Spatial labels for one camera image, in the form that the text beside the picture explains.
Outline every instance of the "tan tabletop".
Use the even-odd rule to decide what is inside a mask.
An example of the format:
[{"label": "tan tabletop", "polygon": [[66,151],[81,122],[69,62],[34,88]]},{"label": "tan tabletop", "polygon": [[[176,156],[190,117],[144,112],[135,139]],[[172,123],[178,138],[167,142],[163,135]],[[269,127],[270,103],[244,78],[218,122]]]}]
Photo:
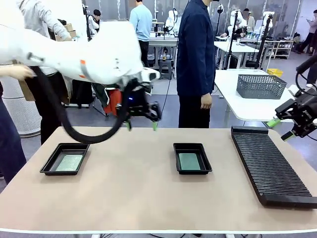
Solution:
[{"label": "tan tabletop", "polygon": [[[96,135],[108,128],[78,127]],[[317,173],[275,131],[270,137],[317,196]],[[76,176],[39,170],[59,128],[0,195],[0,228],[37,233],[285,233],[317,228],[316,210],[265,208],[258,201],[229,129],[121,129],[91,145]],[[174,142],[203,143],[213,172],[179,175]]]}]

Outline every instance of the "black hair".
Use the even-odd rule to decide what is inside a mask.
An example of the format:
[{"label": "black hair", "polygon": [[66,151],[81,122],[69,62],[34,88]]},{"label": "black hair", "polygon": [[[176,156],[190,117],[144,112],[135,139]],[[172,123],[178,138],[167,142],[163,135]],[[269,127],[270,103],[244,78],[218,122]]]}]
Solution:
[{"label": "black hair", "polygon": [[101,12],[98,9],[94,10],[94,15],[95,16],[101,16]]}]

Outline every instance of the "man in light blue sweater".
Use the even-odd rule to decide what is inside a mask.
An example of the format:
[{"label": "man in light blue sweater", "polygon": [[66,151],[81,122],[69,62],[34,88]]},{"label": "man in light blue sweater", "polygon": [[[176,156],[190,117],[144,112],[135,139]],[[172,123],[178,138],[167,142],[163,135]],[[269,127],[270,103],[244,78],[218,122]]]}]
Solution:
[{"label": "man in light blue sweater", "polygon": [[130,22],[137,33],[140,48],[141,60],[145,67],[149,67],[148,52],[150,32],[152,28],[152,13],[143,5],[142,0],[136,0],[136,7],[131,11]]}]

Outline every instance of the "dark blue jacket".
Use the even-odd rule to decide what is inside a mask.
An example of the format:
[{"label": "dark blue jacket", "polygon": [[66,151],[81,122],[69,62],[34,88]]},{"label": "dark blue jacket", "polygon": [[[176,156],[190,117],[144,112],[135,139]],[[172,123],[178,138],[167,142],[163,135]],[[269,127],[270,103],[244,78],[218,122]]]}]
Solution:
[{"label": "dark blue jacket", "polygon": [[188,3],[178,37],[178,95],[202,96],[211,93],[215,76],[213,30],[207,6],[202,0]]}]

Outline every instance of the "gray plastic basket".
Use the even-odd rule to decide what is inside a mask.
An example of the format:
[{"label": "gray plastic basket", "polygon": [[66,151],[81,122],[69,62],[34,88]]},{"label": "gray plastic basket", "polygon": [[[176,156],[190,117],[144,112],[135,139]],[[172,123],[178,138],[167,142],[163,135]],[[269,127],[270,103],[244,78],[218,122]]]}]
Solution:
[{"label": "gray plastic basket", "polygon": [[243,98],[280,99],[286,82],[275,75],[247,75],[238,77],[237,92]]}]

